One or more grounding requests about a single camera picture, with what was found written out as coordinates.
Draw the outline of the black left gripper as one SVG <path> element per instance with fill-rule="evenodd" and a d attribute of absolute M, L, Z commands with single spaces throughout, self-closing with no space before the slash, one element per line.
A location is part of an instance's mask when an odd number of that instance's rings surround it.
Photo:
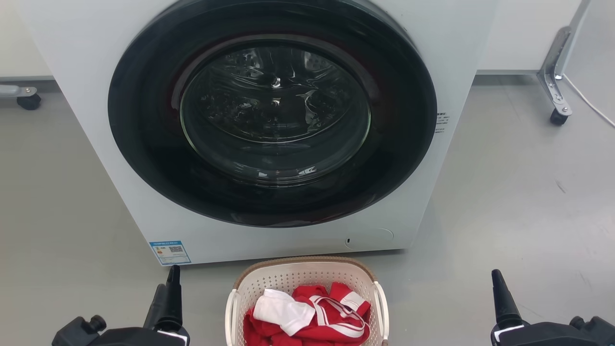
<path fill-rule="evenodd" d="M 166 284 L 159 284 L 149 306 L 143 328 L 117 328 L 103 331 L 105 320 L 77 317 L 58 330 L 53 346 L 188 346 L 189 338 L 178 332 L 183 326 L 181 269 L 173 265 Z M 165 331 L 155 330 L 165 307 Z"/>

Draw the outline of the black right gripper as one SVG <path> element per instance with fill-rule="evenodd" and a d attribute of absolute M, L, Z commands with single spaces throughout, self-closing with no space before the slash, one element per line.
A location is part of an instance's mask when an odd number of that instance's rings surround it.
<path fill-rule="evenodd" d="M 615 327 L 600 317 L 589 321 L 574 317 L 569 324 L 522 320 L 503 274 L 494 269 L 492 293 L 496 326 L 491 332 L 493 346 L 613 346 Z"/>

